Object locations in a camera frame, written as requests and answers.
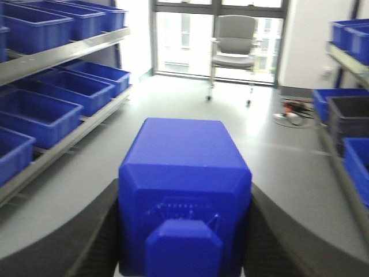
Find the blue plastic container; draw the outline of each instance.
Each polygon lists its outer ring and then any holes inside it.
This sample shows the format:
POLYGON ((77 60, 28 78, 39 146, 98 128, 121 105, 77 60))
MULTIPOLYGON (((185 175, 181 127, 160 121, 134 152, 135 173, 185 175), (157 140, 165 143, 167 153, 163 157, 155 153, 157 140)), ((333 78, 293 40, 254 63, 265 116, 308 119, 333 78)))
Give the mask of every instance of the blue plastic container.
POLYGON ((0 187, 32 161, 35 138, 0 127, 0 187))
POLYGON ((369 138, 345 138, 344 166, 364 205, 369 208, 369 138))
POLYGON ((9 28, 0 27, 0 62, 6 62, 7 61, 6 37, 7 37, 8 32, 9 32, 9 28))
POLYGON ((111 84, 72 72, 44 74, 37 80, 43 83, 37 87, 38 93, 80 104, 87 117, 105 106, 114 92, 111 84))
POLYGON ((313 89, 314 108, 322 122, 327 123, 329 118, 328 98, 344 96, 369 96, 364 88, 329 88, 313 89))
POLYGON ((71 39, 73 19, 4 3, 4 21, 10 28, 7 44, 10 49, 33 54, 66 44, 71 39))
POLYGON ((364 65, 369 65, 369 25, 366 27, 353 27, 352 44, 349 54, 364 65))
POLYGON ((145 276, 218 277, 222 249, 203 221, 166 220, 146 240, 145 276))
POLYGON ((0 95, 0 125, 49 149, 80 124, 80 105, 17 89, 0 95))
POLYGON ((74 21, 71 28, 72 40, 87 39, 91 36, 101 34, 102 18, 105 15, 103 12, 72 6, 62 2, 39 1, 26 2, 22 3, 22 5, 73 18, 74 21))
POLYGON ((351 47, 351 35, 348 32, 347 27, 355 27, 360 25, 369 25, 369 18, 332 22, 332 43, 342 50, 349 50, 351 47))
POLYGON ((220 121, 148 118, 119 168, 121 273, 143 276, 148 237, 176 219, 203 221, 223 243, 219 276, 239 276, 250 199, 250 170, 220 121))
POLYGON ((104 12, 103 17, 103 30, 107 32, 115 31, 125 27, 125 14, 127 11, 121 10, 115 7, 99 5, 95 3, 89 3, 85 1, 66 1, 65 3, 71 5, 78 5, 87 9, 97 10, 104 12))
POLYGON ((74 63, 65 68, 72 72, 114 85, 113 97, 118 96, 129 87, 129 76, 131 73, 118 68, 111 68, 92 62, 74 63))

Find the gray chair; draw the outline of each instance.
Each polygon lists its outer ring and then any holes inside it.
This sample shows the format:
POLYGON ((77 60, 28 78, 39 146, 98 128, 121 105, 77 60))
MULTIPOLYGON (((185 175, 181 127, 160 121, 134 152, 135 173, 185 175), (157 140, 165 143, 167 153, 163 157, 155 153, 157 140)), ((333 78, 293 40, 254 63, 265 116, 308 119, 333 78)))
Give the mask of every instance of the gray chair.
POLYGON ((216 22, 216 37, 212 41, 210 90, 207 100, 212 98, 216 68, 244 69, 251 71, 250 95, 253 92, 255 59, 249 57, 254 43, 255 19, 249 16, 219 16, 216 22))

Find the tangled wires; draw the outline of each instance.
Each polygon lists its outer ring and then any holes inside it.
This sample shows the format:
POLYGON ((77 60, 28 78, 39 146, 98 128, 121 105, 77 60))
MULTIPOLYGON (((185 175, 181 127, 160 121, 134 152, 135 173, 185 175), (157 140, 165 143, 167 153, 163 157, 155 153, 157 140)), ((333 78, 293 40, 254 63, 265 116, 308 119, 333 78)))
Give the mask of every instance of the tangled wires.
POLYGON ((275 121, 275 123, 285 127, 306 128, 307 120, 313 119, 311 113, 314 111, 306 103, 310 102, 283 99, 282 106, 284 107, 284 112, 274 115, 274 118, 285 119, 288 124, 284 124, 281 121, 275 121))

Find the white wall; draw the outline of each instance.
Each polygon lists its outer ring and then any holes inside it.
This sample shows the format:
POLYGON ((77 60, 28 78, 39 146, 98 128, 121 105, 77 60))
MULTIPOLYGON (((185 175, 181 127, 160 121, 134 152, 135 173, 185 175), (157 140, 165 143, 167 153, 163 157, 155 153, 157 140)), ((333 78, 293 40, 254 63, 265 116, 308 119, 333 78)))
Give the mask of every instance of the white wall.
POLYGON ((121 43, 121 53, 122 69, 131 72, 131 84, 151 69, 149 4, 150 0, 116 0, 118 8, 128 11, 125 25, 131 35, 121 43))
POLYGON ((279 83, 297 88, 329 88, 337 63, 326 51, 331 40, 330 22, 350 18, 353 0, 291 0, 281 59, 279 83), (325 67, 333 74, 324 78, 325 67))

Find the chair backrest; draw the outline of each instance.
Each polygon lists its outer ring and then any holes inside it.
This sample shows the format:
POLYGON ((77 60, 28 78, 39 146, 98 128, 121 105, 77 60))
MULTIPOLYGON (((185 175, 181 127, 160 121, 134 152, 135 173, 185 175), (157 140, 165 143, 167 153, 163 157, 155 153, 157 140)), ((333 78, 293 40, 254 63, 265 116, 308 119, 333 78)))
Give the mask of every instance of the chair backrest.
POLYGON ((247 55, 253 46, 255 19, 250 16, 219 16, 216 28, 222 53, 247 55))

